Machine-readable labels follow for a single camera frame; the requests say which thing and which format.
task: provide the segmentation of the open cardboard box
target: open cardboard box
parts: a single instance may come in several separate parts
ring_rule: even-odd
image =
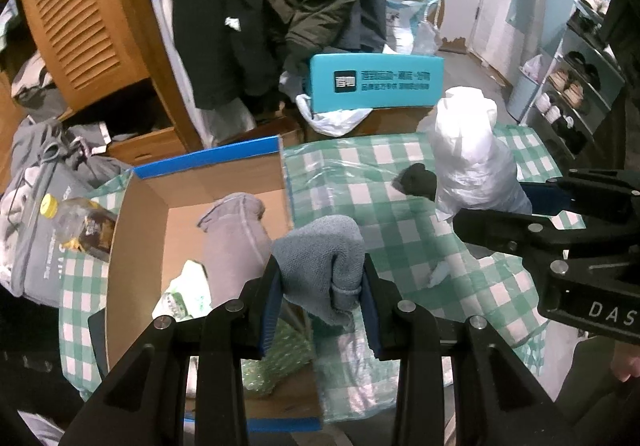
[[[213,202],[230,193],[251,193],[264,202],[262,223],[271,238],[292,228],[280,147],[278,137],[268,137],[134,170],[109,264],[106,347],[110,369],[151,323],[153,308],[185,261],[201,261],[205,235],[196,223]],[[246,398],[245,409],[249,420],[304,420],[307,426],[309,418],[319,422],[312,366],[279,383],[268,397]]]

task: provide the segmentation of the cardboard box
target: cardboard box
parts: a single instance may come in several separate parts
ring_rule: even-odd
[[[310,64],[312,112],[433,106],[442,97],[444,60],[414,54],[317,54]]]
[[[251,193],[265,204],[262,223],[271,238],[292,228],[280,147],[278,137],[267,137],[134,169],[109,264],[110,367],[151,323],[156,302],[185,261],[201,260],[205,234],[196,223],[213,202],[230,193]],[[322,414],[311,365],[281,382],[269,397],[246,399],[245,409],[251,429],[268,428],[251,419],[276,420],[273,429],[318,428]]]

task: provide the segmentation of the trash bin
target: trash bin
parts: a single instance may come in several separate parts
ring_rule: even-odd
[[[516,86],[513,87],[509,101],[507,102],[507,112],[511,117],[520,122],[527,107],[530,105],[533,96],[538,89],[538,83],[532,80],[520,68],[520,77]]]

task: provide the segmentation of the teal box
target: teal box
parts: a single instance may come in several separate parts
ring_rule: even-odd
[[[317,54],[311,58],[313,112],[433,106],[442,97],[444,60],[413,54]]]

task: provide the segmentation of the gray floor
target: gray floor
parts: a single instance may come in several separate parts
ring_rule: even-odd
[[[498,121],[504,124],[515,124],[516,121],[507,112],[506,100],[511,87],[503,87],[497,79],[491,76],[489,69],[482,68],[474,58],[466,54],[453,52],[439,52],[444,58],[443,90],[451,87],[474,87],[482,90],[486,98],[494,100],[498,106]]]

